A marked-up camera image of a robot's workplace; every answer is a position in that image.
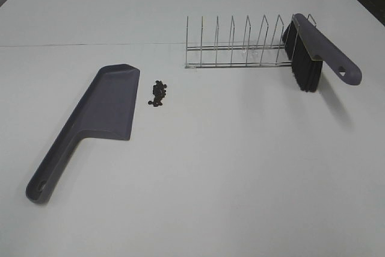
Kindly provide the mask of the grey plastic dustpan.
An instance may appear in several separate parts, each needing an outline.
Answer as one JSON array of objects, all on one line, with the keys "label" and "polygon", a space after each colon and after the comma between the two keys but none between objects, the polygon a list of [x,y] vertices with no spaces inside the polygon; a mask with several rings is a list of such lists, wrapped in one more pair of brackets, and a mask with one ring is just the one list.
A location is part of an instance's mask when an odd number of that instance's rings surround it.
[{"label": "grey plastic dustpan", "polygon": [[128,141],[131,137],[140,70],[128,64],[102,67],[86,89],[26,186],[26,197],[45,204],[85,138]]}]

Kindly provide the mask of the pile of coffee beans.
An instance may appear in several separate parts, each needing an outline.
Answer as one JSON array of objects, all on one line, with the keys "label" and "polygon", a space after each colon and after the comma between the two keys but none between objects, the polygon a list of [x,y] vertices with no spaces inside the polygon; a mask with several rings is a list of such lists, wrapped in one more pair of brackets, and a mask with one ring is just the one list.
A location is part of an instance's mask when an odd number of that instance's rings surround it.
[{"label": "pile of coffee beans", "polygon": [[152,90],[153,100],[149,100],[148,104],[153,105],[154,107],[162,106],[162,99],[166,96],[166,88],[167,84],[164,84],[160,80],[156,80]]}]

